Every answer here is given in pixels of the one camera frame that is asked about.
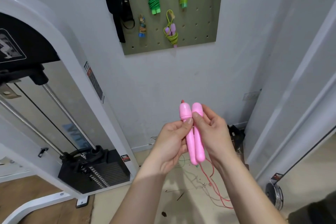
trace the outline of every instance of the pegboard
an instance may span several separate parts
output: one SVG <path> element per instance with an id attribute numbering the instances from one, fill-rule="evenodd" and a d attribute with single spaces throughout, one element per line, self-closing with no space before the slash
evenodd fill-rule
<path id="1" fill-rule="evenodd" d="M 173 10 L 178 32 L 178 47 L 204 44 L 216 41 L 221 0 L 188 0 L 182 9 L 179 0 L 160 0 L 161 13 L 153 15 L 148 0 L 129 0 L 135 27 L 123 27 L 126 43 L 122 44 L 124 54 L 136 54 L 173 48 L 163 33 L 167 25 L 166 12 Z M 145 17 L 147 34 L 139 37 L 139 14 Z"/>

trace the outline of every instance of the hand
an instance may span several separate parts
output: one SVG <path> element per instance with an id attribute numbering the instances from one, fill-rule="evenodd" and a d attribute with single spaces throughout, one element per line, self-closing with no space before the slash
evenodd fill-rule
<path id="1" fill-rule="evenodd" d="M 193 112 L 194 125 L 197 126 L 211 161 L 218 168 L 220 161 L 236 155 L 225 120 L 206 105 L 203 105 L 203 118 Z"/>
<path id="2" fill-rule="evenodd" d="M 192 118 L 184 123 L 178 120 L 165 124 L 161 129 L 148 159 L 158 163 L 163 174 L 172 170 L 180 156 L 188 151 L 185 136 L 192 129 L 193 122 Z"/>

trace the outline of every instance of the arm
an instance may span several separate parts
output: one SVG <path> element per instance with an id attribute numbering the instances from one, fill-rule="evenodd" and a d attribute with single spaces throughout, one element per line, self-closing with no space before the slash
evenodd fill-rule
<path id="1" fill-rule="evenodd" d="M 183 138 L 192 126 L 191 118 L 185 123 L 179 120 L 163 126 L 153 150 L 141 166 L 110 224 L 154 223 L 163 182 L 180 156 L 187 152 Z"/>
<path id="2" fill-rule="evenodd" d="M 223 118 L 202 105 L 204 118 L 192 114 L 211 161 L 219 171 L 241 224 L 285 224 L 278 210 L 236 155 Z"/>

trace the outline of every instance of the jump rope with purple handles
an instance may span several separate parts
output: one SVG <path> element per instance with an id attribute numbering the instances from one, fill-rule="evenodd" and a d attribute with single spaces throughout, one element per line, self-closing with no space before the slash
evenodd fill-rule
<path id="1" fill-rule="evenodd" d="M 179 107 L 179 111 L 180 111 L 180 118 L 181 120 L 183 120 L 183 122 L 185 122 L 188 118 L 191 118 L 193 112 L 197 112 L 200 116 L 203 117 L 203 108 L 200 103 L 193 103 L 190 108 L 190 105 L 188 103 L 185 103 L 184 100 L 182 100 L 180 107 Z M 216 186 L 217 191 L 215 190 L 214 186 L 212 186 L 212 188 L 215 191 L 215 193 L 220 197 L 220 200 L 223 206 L 225 208 L 233 209 L 232 207 L 228 207 L 224 204 L 223 200 L 228 201 L 228 202 L 230 202 L 230 200 L 221 196 L 216 183 L 211 178 L 215 172 L 215 168 L 212 162 L 205 157 L 204 146 L 202 144 L 201 134 L 198 128 L 194 126 L 194 129 L 191 129 L 185 138 L 187 140 L 187 147 L 188 147 L 188 152 L 190 156 L 190 162 L 193 165 L 199 164 L 199 166 L 202 169 L 203 174 L 207 177 L 209 181 L 209 185 L 212 186 L 212 184 L 214 184 Z M 207 174 L 204 172 L 203 167 L 201 165 L 201 162 L 203 162 L 205 159 L 209 161 L 212 165 L 212 175 L 210 175 L 210 177 L 207 176 Z"/>

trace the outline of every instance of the person's right hand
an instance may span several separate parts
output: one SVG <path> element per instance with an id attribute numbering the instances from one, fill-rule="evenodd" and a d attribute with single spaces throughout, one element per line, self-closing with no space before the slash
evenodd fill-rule
<path id="1" fill-rule="evenodd" d="M 218 169 L 220 162 L 230 160 L 237 155 L 225 120 L 206 105 L 202 104 L 202 107 L 203 118 L 197 112 L 192 113 L 194 125 L 199 129 L 203 145 Z"/>

